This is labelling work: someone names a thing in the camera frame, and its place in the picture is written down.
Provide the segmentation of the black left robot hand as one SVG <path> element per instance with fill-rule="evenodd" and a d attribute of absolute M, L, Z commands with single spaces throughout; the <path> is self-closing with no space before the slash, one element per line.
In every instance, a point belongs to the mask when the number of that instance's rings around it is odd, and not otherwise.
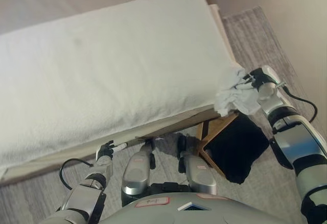
<path fill-rule="evenodd" d="M 127 147 L 127 143 L 120 145 L 114 145 L 114 141 L 111 140 L 103 145 L 96 152 L 96 161 L 103 156 L 109 156 L 111 159 L 116 152 L 119 152 Z"/>

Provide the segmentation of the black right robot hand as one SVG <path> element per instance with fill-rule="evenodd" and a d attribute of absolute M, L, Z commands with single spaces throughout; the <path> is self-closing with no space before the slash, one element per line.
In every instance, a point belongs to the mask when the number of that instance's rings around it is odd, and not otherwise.
<path fill-rule="evenodd" d="M 251 83 L 252 87 L 259 90 L 259 88 L 266 83 L 274 83 L 275 85 L 281 82 L 276 71 L 268 66 L 263 65 L 243 77 L 245 83 Z"/>

